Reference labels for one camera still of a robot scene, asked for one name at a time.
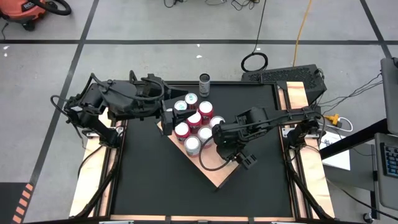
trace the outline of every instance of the soda can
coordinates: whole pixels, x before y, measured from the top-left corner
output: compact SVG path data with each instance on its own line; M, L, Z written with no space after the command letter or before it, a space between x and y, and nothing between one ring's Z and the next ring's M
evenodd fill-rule
M209 101L203 101L199 104L199 113L201 115L202 125L207 125L213 117L213 105Z
M200 142L203 144L205 141L210 138L212 135L211 129L209 127L202 127L198 131L198 138L200 139ZM204 149L209 148L213 144L213 140L209 140L205 146L203 146Z
M201 125L201 115L199 112L195 113L187 119L187 124L191 129L192 134L198 134Z
M210 127L213 128L214 126L216 126L216 124L219 124L221 121L224 121L224 118L222 116L214 116L211 120L210 120Z
M201 97L207 97L210 94L210 76L201 74L199 76L199 94Z
M184 148L188 156L197 156L200 151L201 142L195 136L189 136L184 142Z
M186 123L181 122L174 128L174 133L180 142L184 142L190 135L189 127Z
M185 102L188 105L188 109L196 110L198 108L198 96L194 93L188 93L185 95Z
M188 108L188 105L187 105L187 103L185 101L178 100L177 102L175 102L174 108L176 110L186 110Z

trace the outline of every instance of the white can lid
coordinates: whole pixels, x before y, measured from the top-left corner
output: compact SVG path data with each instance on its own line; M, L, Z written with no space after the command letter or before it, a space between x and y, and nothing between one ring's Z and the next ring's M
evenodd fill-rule
M200 141L195 136L189 136L187 140L185 140L185 148L188 150L197 149L200 147Z
M178 100L177 102L175 102L174 108L177 109L177 110L186 110L187 109L187 103L185 101Z
M209 127L203 127L199 129L198 135L201 139L204 139L206 141L212 135L211 129Z
M188 93L185 95L185 102L189 104L196 103L198 101L198 96L194 93Z
M199 105L199 110L203 113L210 113L213 109L213 105L209 101L203 101Z
M181 122L179 125L175 127L174 131L176 134L183 136L184 134L188 133L189 127L186 123Z
M196 112L194 115L188 118L188 121L191 123L197 123L200 121L201 115L199 112Z
M210 126L214 127L216 124L219 124L221 121L225 121L221 116L214 116L210 121Z

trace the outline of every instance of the robotic arm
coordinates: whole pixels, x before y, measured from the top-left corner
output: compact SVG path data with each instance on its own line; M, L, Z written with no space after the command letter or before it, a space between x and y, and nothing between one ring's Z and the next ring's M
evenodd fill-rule
M303 146L304 137L319 129L317 118L320 114L310 108L276 111L255 107L237 115L234 123L217 124L212 133L221 158L237 161L249 169L257 162L254 155L244 150L249 141L264 136L274 127L298 124L287 138L291 146Z
M147 78L141 80L145 84L143 90L138 91L132 83L120 80L103 82L92 73L82 93L71 96L63 107L68 117L67 123L96 132L99 143L103 146L119 147L119 133L107 128L98 119L107 107L108 118L112 121L160 117L166 135L171 135L178 123L196 113L195 110L166 111L164 100L186 95L188 91L168 86L153 74L148 74Z

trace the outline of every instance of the yellow cable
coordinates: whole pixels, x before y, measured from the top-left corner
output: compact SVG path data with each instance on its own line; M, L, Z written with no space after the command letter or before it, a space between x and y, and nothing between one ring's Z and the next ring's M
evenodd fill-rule
M301 36L301 31L303 30L305 20L307 19L307 15L308 15L308 12L309 12L309 10L310 10L311 3L312 3L312 0L310 0L310 2L308 3L307 10L305 11L305 14L304 14L303 22L301 23L300 31L298 32L298 36L297 36L297 40L296 40L296 45L295 45L295 47L294 47L293 67L294 67L295 64L296 64L297 47L299 46L299 40L300 40L300 36Z

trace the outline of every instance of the red vacuum cleaner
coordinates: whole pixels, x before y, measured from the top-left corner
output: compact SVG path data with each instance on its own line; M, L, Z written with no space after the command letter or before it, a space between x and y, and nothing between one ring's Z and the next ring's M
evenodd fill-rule
M59 10L53 1L45 0L0 0L0 17L8 22L22 24L25 30L33 31L35 21L44 17L45 13L52 12L56 15L67 16L72 10L64 0L55 0L65 9Z

